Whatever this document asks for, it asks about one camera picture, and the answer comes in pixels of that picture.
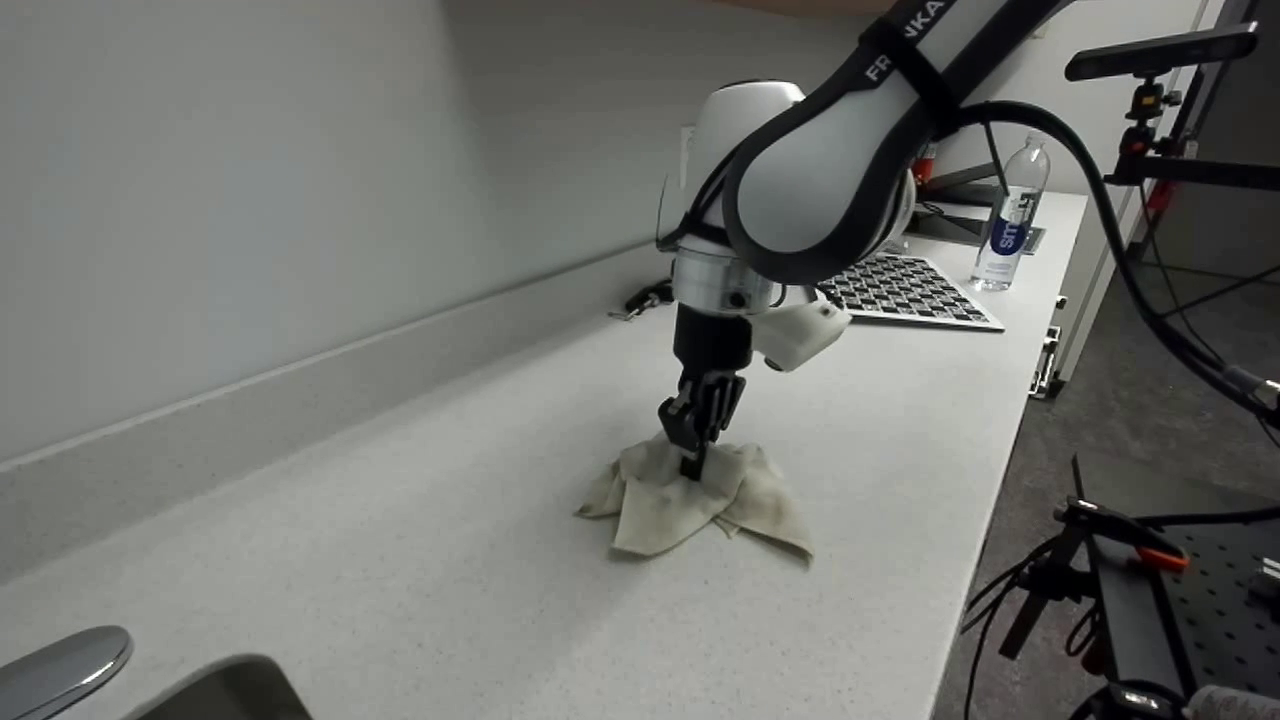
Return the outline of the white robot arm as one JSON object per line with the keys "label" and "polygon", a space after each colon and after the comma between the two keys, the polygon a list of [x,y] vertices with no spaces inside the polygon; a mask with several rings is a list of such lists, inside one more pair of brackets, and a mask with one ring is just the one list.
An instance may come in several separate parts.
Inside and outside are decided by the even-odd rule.
{"label": "white robot arm", "polygon": [[818,87],[742,78],[705,94],[660,231],[680,360],[660,429],[680,476],[705,476],[743,396],[768,290],[864,259],[911,158],[961,126],[977,87],[1066,2],[893,0]]}

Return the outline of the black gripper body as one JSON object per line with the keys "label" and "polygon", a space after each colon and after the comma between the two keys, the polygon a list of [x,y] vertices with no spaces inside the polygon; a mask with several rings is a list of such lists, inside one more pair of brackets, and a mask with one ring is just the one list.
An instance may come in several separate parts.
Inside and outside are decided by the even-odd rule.
{"label": "black gripper body", "polygon": [[690,303],[678,309],[680,391],[719,388],[742,396],[751,362],[751,324],[743,316],[709,316]]}

